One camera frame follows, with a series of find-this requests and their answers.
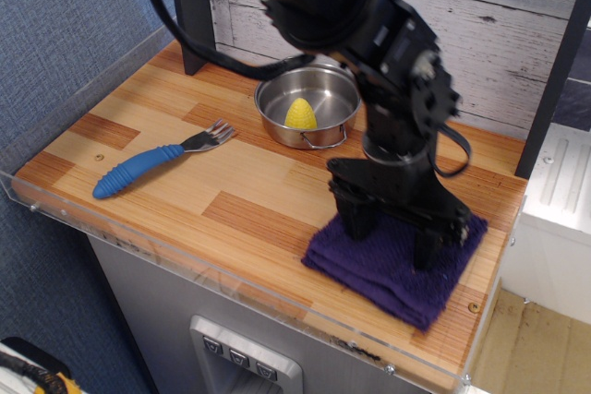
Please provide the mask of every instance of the fork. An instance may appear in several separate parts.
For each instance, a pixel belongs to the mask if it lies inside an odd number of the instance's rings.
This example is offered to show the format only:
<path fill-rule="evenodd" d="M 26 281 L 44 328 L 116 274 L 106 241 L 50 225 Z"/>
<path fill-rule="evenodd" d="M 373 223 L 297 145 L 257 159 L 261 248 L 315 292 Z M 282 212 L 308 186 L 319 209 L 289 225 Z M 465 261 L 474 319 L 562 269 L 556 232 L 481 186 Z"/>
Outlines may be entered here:
<path fill-rule="evenodd" d="M 219 119 L 205 131 L 189 137 L 180 145 L 164 145 L 162 147 L 141 152 L 134 157 L 119 163 L 105 174 L 92 191 L 95 198 L 106 198 L 118 193 L 131 185 L 147 171 L 186 152 L 202 152 L 222 145 L 234 133 L 234 129 Z"/>

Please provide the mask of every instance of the black cable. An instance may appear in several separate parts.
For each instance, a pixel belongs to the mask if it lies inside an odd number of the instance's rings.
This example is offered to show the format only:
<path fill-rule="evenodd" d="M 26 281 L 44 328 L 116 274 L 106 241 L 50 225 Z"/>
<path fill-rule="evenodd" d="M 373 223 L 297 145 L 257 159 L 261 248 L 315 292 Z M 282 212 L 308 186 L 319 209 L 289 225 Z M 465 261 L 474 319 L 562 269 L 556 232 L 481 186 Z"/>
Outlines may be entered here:
<path fill-rule="evenodd" d="M 264 66 L 250 66 L 244 64 L 227 54 L 220 53 L 212 48 L 193 41 L 191 37 L 173 20 L 171 15 L 168 13 L 163 0 L 150 1 L 154 7 L 154 10 L 158 14 L 158 17 L 161 19 L 166 28 L 170 30 L 173 36 L 175 36 L 175 38 L 181 43 L 181 45 L 183 45 L 196 56 L 241 76 L 254 78 L 256 80 L 271 80 L 272 78 L 276 78 L 286 71 L 305 66 L 314 60 L 313 55 L 300 54 Z"/>
<path fill-rule="evenodd" d="M 468 142 L 468 140 L 464 136 L 462 136 L 460 133 L 458 133 L 456 130 L 452 129 L 451 127 L 443 124 L 440 127 L 440 132 L 444 136 L 449 137 L 452 141 L 457 143 L 459 145 L 459 147 L 461 149 L 463 149 L 465 154 L 468 156 L 468 160 L 465 163 L 463 163 L 462 166 L 460 166 L 457 170 L 446 172 L 446 171 L 443 171 L 438 166 L 437 162 L 435 161 L 435 153 L 432 151 L 429 151 L 429 153 L 428 153 L 429 163 L 431 164 L 431 166 L 433 167 L 433 169 L 435 170 L 435 172 L 437 174 L 439 174 L 441 177 L 444 177 L 447 179 L 450 177 L 454 177 L 454 176 L 458 175 L 459 173 L 464 172 L 464 170 L 470 164 L 470 157 L 472 157 L 472 148 L 470 147 L 470 143 Z"/>
<path fill-rule="evenodd" d="M 66 383 L 59 376 L 14 355 L 0 351 L 0 366 L 32 380 L 47 394 L 67 394 Z"/>

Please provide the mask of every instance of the black post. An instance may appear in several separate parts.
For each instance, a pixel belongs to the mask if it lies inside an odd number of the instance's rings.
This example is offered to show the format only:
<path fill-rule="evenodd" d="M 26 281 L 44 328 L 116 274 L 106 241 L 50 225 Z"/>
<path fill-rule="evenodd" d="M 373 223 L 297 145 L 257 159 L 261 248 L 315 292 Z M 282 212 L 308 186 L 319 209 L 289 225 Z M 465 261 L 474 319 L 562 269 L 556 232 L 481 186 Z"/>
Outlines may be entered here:
<path fill-rule="evenodd" d="M 178 25 L 189 36 L 203 45 L 215 48 L 210 0 L 175 0 L 175 10 Z M 190 76 L 207 63 L 184 47 L 183 62 L 185 73 Z"/>
<path fill-rule="evenodd" d="M 554 60 L 554 66 L 550 71 L 548 83 L 537 107 L 536 117 L 529 131 L 524 152 L 515 171 L 515 175 L 519 177 L 528 179 L 534 170 L 537 155 L 548 133 L 556 105 L 585 35 L 589 18 L 591 18 L 591 0 L 575 0 L 571 18 L 562 36 L 561 47 Z"/>

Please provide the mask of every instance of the control panel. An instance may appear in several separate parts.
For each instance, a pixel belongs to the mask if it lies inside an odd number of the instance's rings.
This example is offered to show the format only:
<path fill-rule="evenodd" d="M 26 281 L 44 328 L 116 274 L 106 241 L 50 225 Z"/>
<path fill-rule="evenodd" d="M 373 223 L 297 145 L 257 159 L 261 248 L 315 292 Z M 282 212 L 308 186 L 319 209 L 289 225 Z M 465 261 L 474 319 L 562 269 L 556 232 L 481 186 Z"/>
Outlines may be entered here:
<path fill-rule="evenodd" d="M 191 338 L 208 394 L 303 394 L 302 369 L 285 357 L 202 316 L 193 316 Z"/>

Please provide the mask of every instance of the bowl handle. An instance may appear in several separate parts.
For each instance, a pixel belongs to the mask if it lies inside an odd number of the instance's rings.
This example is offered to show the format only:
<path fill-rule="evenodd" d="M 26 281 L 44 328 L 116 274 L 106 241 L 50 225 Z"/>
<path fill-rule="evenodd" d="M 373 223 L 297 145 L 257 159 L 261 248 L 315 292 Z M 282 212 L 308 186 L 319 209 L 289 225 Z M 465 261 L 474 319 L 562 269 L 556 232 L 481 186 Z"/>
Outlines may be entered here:
<path fill-rule="evenodd" d="M 301 133 L 299 133 L 304 140 L 309 144 L 309 146 L 312 149 L 326 149 L 326 148 L 336 148 L 340 145 L 343 145 L 343 143 L 347 140 L 347 130 L 345 129 L 344 125 L 341 124 L 340 125 L 340 131 L 343 133 L 343 140 L 339 140 L 338 142 L 332 144 L 332 145 L 314 145 L 312 142 L 309 141 L 309 139 L 306 137 L 306 132 L 302 131 Z"/>

